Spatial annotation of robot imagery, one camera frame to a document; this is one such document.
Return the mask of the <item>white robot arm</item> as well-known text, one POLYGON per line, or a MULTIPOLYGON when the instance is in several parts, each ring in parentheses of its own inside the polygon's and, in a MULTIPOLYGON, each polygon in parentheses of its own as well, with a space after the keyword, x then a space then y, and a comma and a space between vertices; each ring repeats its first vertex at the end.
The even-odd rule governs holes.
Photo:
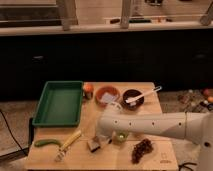
POLYGON ((143 133, 199 144, 197 171, 213 171, 213 114, 166 113, 128 115, 117 102, 108 104, 97 120, 96 135, 111 138, 114 132, 143 133))

